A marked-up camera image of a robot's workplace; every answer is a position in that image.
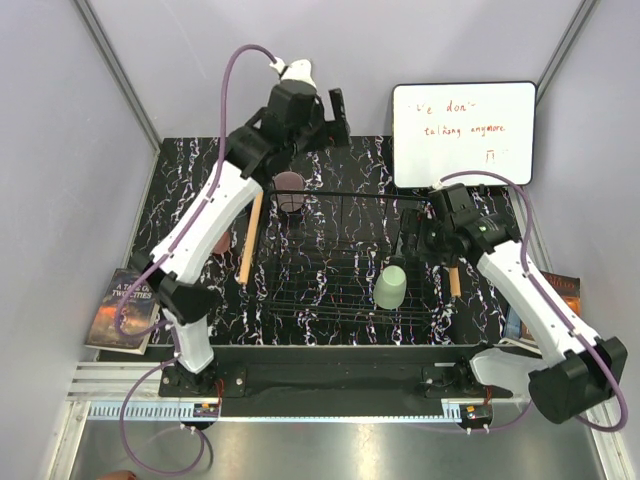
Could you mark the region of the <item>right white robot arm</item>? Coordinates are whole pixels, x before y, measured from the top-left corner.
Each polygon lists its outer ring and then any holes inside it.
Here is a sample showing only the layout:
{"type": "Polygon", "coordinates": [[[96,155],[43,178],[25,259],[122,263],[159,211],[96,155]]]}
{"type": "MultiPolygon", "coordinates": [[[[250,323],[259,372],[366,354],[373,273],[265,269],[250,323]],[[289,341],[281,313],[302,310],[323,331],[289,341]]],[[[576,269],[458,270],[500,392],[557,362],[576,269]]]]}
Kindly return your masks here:
{"type": "Polygon", "coordinates": [[[471,263],[513,308],[539,349],[537,357],[526,357],[478,346],[454,368],[457,390],[472,397],[498,387],[522,395],[554,424],[616,398],[620,419],[610,429],[621,430],[628,420],[619,385],[628,357],[624,344],[587,325],[537,269],[524,239],[500,215],[482,214],[464,185],[435,190],[428,199],[432,215],[402,212],[397,253],[448,269],[461,259],[471,263]]]}

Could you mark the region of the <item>pink cup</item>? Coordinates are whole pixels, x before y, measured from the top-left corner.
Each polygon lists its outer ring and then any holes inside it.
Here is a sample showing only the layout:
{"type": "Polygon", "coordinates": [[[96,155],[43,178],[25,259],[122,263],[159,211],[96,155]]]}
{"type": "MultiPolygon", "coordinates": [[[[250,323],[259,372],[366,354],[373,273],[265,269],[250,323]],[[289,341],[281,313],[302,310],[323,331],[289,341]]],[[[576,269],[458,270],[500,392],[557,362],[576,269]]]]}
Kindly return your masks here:
{"type": "Polygon", "coordinates": [[[231,235],[228,231],[224,232],[212,249],[214,255],[224,255],[231,247],[231,235]]]}

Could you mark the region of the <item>lilac mug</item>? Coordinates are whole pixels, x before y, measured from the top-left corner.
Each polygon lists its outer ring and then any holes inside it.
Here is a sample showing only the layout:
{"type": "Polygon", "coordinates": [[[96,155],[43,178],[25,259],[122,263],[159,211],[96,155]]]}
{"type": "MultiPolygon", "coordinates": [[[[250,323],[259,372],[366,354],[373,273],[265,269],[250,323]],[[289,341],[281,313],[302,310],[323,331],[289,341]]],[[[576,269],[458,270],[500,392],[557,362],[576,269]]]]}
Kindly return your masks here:
{"type": "Polygon", "coordinates": [[[305,201],[304,178],[297,172],[286,171],[276,175],[273,181],[279,209],[285,213],[298,212],[305,201]]]}

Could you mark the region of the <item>light green cup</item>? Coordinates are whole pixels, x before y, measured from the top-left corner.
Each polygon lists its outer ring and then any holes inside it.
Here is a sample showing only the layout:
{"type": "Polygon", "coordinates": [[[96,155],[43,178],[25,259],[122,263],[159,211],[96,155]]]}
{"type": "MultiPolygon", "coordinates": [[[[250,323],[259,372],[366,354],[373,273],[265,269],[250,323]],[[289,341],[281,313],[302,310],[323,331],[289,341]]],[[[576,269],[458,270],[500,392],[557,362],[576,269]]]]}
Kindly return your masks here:
{"type": "Polygon", "coordinates": [[[386,310],[397,309],[406,295],[407,276],[405,271],[396,265],[385,267],[373,290],[374,303],[386,310]]]}

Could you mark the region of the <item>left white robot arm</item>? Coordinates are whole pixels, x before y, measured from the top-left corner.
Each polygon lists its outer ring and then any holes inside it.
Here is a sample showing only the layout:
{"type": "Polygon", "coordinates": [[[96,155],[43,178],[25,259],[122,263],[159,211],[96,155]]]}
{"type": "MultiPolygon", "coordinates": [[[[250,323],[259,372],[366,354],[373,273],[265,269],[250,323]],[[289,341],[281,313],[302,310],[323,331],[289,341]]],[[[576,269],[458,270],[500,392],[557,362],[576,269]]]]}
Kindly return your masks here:
{"type": "Polygon", "coordinates": [[[208,394],[216,382],[207,315],[221,297],[199,285],[204,264],[236,216],[297,155],[349,145],[342,90],[330,90],[329,99],[331,120],[315,87],[297,80],[275,85],[265,106],[220,139],[221,159],[174,229],[151,253],[132,258],[175,335],[174,374],[193,395],[208,394]]]}

